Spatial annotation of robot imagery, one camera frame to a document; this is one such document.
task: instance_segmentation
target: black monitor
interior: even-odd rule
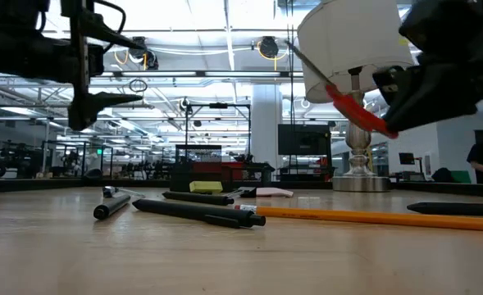
[[[329,125],[278,125],[280,155],[330,157]]]
[[[399,164],[414,165],[414,154],[411,152],[401,152],[399,154]]]

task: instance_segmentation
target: metal base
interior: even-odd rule
[[[332,188],[338,192],[388,192],[389,183],[386,177],[337,176],[332,179]]]

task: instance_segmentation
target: wooden table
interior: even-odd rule
[[[227,229],[132,206],[99,222],[101,201],[99,188],[0,193],[0,294],[483,294],[483,232],[276,218]],[[423,201],[483,197],[298,190],[257,204],[408,212]]]

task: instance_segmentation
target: white column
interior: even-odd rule
[[[252,94],[252,140],[254,161],[280,168],[277,153],[277,125],[282,123],[282,99],[279,85],[254,85]]]

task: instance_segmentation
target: yellow sponge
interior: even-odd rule
[[[221,181],[193,181],[190,183],[192,193],[220,193],[222,191]]]

